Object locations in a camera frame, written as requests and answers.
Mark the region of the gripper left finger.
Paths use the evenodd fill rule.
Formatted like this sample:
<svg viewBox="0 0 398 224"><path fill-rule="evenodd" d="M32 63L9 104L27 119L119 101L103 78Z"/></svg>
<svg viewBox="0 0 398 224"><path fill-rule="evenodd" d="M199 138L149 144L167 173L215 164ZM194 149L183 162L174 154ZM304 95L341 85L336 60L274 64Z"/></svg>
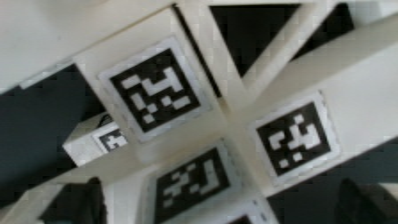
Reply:
<svg viewBox="0 0 398 224"><path fill-rule="evenodd" d="M46 184L23 193L0 224L107 224L101 181Z"/></svg>

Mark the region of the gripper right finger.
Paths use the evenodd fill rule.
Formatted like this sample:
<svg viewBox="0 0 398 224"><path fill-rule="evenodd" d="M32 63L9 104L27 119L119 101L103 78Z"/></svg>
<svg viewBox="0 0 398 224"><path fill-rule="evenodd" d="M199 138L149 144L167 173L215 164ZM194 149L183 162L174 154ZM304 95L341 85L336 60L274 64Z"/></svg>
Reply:
<svg viewBox="0 0 398 224"><path fill-rule="evenodd" d="M336 224L398 224L398 198L380 184L345 179L334 207Z"/></svg>

